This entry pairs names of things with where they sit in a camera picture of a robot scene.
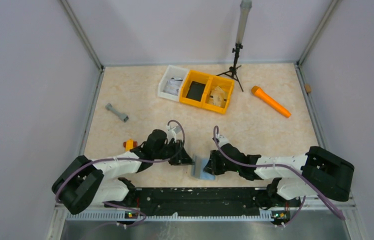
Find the beige card holder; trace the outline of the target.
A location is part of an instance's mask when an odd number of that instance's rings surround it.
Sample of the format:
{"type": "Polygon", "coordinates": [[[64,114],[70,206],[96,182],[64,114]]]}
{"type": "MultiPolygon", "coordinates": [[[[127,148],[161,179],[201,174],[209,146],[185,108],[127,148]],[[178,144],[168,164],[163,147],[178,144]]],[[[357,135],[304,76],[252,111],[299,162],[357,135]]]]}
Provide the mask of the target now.
{"type": "Polygon", "coordinates": [[[192,157],[193,165],[191,167],[190,175],[193,178],[205,181],[215,181],[216,177],[208,172],[204,171],[205,166],[209,162],[209,158],[199,157],[197,155],[193,155],[192,157]]]}

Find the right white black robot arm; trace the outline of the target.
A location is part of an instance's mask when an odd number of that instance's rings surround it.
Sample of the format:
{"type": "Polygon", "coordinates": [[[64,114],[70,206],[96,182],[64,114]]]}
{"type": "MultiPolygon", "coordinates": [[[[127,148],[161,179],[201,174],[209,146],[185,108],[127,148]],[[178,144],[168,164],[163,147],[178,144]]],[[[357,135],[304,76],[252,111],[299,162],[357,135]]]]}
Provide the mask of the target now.
{"type": "Polygon", "coordinates": [[[212,150],[203,168],[214,176],[236,172],[249,181],[279,179],[277,186],[268,192],[268,200],[274,206],[318,193],[330,200],[346,202],[354,170],[352,163],[319,146],[311,146],[308,152],[299,155],[269,157],[244,154],[230,143],[221,150],[212,150]]]}

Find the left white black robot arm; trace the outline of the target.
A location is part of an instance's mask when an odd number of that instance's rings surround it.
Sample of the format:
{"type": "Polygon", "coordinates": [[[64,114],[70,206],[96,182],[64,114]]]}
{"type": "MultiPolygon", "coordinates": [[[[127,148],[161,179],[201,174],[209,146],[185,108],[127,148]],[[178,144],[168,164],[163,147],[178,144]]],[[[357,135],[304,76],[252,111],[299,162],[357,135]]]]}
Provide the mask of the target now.
{"type": "Polygon", "coordinates": [[[164,161],[172,166],[192,165],[193,159],[184,149],[184,141],[155,129],[142,144],[123,154],[91,160],[76,157],[53,183],[51,190],[58,202],[71,214],[78,214],[90,205],[119,202],[129,207],[135,202],[133,186],[120,179],[126,174],[140,173],[154,162],[164,161]]]}

